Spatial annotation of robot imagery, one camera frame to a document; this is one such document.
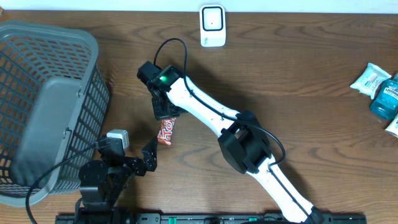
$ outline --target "wooden table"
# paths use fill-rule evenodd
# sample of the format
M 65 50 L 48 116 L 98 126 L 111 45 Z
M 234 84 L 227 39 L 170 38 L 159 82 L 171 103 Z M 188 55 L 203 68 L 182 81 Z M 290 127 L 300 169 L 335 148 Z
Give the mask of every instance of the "wooden table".
M 126 129 L 138 156 L 157 134 L 150 94 L 136 78 L 170 37 L 188 45 L 188 73 L 224 105 L 251 110 L 287 148 L 284 173 L 314 205 L 364 213 L 368 223 L 398 222 L 398 139 L 350 89 L 368 62 L 398 71 L 398 16 L 228 13 L 224 47 L 200 45 L 193 12 L 4 11 L 1 18 L 87 30 L 99 43 L 98 64 L 113 93 L 103 132 Z M 182 66 L 179 43 L 159 65 Z M 279 149 L 273 145 L 276 157 Z M 164 213 L 264 213 L 278 210 L 249 175 L 223 159 L 216 136 L 192 115 L 176 122 L 172 145 L 159 146 L 154 173 L 137 177 L 118 204 Z M 39 223 L 72 213 L 79 191 L 32 207 Z M 1 223 L 27 223 L 24 208 L 0 206 Z

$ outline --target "red wrapper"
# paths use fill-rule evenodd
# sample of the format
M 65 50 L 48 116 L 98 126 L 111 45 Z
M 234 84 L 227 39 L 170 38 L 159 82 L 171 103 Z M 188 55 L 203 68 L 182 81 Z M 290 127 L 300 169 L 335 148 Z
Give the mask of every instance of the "red wrapper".
M 168 146 L 172 144 L 174 123 L 175 123 L 175 118 L 162 120 L 162 124 L 160 125 L 159 134 L 157 134 L 157 140 L 159 143 L 162 143 L 162 144 L 165 144 Z

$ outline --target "white wall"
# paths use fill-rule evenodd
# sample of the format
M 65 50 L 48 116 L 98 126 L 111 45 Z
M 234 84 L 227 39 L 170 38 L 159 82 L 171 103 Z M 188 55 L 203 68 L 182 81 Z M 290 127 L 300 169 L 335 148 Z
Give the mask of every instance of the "white wall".
M 229 12 L 398 13 L 398 0 L 0 0 L 4 9 L 193 11 L 218 3 Z

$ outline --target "laundry basket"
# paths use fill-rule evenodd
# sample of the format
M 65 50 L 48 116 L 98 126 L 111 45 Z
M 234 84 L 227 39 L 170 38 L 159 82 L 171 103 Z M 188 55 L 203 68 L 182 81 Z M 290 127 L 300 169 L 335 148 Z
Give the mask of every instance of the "laundry basket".
M 81 30 L 0 24 L 0 203 L 23 207 L 45 171 L 94 143 L 109 91 L 96 66 L 98 44 Z M 41 181 L 31 204 L 79 188 L 93 150 Z

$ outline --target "blue bottle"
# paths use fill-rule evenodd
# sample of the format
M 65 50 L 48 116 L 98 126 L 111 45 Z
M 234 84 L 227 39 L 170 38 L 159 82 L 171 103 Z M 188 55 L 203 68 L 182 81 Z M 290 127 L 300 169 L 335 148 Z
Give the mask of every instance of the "blue bottle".
M 379 95 L 371 104 L 371 111 L 381 118 L 393 119 L 398 109 L 398 73 L 392 80 L 386 80 Z

